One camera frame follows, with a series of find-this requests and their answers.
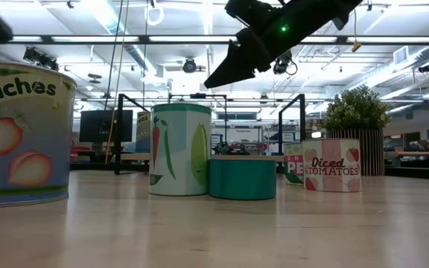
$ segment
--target green vegetable can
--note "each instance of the green vegetable can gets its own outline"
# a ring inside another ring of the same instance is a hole
[[[210,108],[191,103],[156,105],[151,112],[151,194],[208,193]]]

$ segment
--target ceiling beam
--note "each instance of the ceiling beam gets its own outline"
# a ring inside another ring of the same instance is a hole
[[[237,42],[230,35],[126,35],[125,45],[228,45]],[[362,45],[429,45],[429,36],[357,36]],[[307,36],[297,45],[353,45],[355,37],[347,35]],[[121,45],[122,36],[110,35],[16,35],[8,44],[18,45]]]

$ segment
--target plant pot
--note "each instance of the plant pot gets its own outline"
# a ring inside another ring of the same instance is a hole
[[[329,130],[327,138],[356,138],[360,141],[362,176],[383,176],[384,131],[368,129]]]

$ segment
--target monitor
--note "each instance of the monitor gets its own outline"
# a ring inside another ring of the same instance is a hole
[[[113,110],[83,111],[80,113],[80,142],[107,142],[109,141],[110,125]],[[121,141],[132,141],[133,111],[122,111]],[[112,130],[112,138],[115,140],[116,124]]]

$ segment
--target cardboard can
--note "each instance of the cardboard can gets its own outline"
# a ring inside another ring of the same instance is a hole
[[[289,185],[304,185],[304,158],[300,142],[284,144],[284,178]]]
[[[0,62],[0,206],[68,196],[75,88],[56,71]]]
[[[304,186],[313,191],[362,190],[360,144],[357,139],[315,139],[302,142]]]
[[[191,103],[152,107],[151,194],[190,196],[208,193],[212,110]]]
[[[137,112],[135,152],[150,152],[150,112]]]

